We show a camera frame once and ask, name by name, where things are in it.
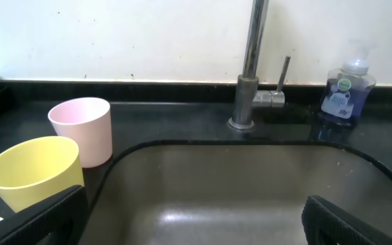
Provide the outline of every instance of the yellow cup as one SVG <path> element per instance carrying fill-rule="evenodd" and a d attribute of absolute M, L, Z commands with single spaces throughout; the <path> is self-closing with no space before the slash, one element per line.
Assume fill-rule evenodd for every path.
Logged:
<path fill-rule="evenodd" d="M 84 186 L 79 150 L 67 137 L 40 137 L 0 154 L 0 197 L 15 212 L 76 184 Z"/>

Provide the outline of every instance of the chrome faucet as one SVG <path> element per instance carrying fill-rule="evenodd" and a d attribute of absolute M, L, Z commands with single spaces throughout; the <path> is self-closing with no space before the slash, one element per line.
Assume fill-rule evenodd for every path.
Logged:
<path fill-rule="evenodd" d="M 253 106 L 282 107 L 285 103 L 282 86 L 290 62 L 289 56 L 285 59 L 284 68 L 282 69 L 276 91 L 257 90 L 259 81 L 257 77 L 258 57 L 268 4 L 269 0 L 253 1 L 246 54 L 244 56 L 243 74 L 238 76 L 234 113 L 232 118 L 229 119 L 229 124 L 236 129 L 250 129 L 253 127 Z"/>

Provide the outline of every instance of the pink cup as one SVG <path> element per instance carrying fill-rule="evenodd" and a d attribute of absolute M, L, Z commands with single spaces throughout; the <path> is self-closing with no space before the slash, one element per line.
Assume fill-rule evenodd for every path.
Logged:
<path fill-rule="evenodd" d="M 79 98 L 52 108 L 48 118 L 57 135 L 73 139 L 82 167 L 96 167 L 112 155 L 110 104 L 100 98 Z"/>

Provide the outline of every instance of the green logo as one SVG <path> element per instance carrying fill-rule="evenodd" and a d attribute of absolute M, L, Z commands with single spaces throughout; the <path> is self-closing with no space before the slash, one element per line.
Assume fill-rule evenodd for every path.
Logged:
<path fill-rule="evenodd" d="M 347 91 L 352 87 L 352 82 L 349 79 L 343 78 L 338 81 L 338 88 L 341 91 Z"/>

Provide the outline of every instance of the hand soap bottle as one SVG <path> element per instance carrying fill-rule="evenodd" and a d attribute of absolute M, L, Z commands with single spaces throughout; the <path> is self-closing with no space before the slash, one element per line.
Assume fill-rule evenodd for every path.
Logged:
<path fill-rule="evenodd" d="M 371 45 L 358 40 L 350 44 L 356 46 L 356 52 L 341 69 L 329 72 L 318 113 L 324 120 L 346 127 L 357 124 L 368 93 L 376 85 L 376 80 L 367 74 L 370 65 L 366 58 Z"/>

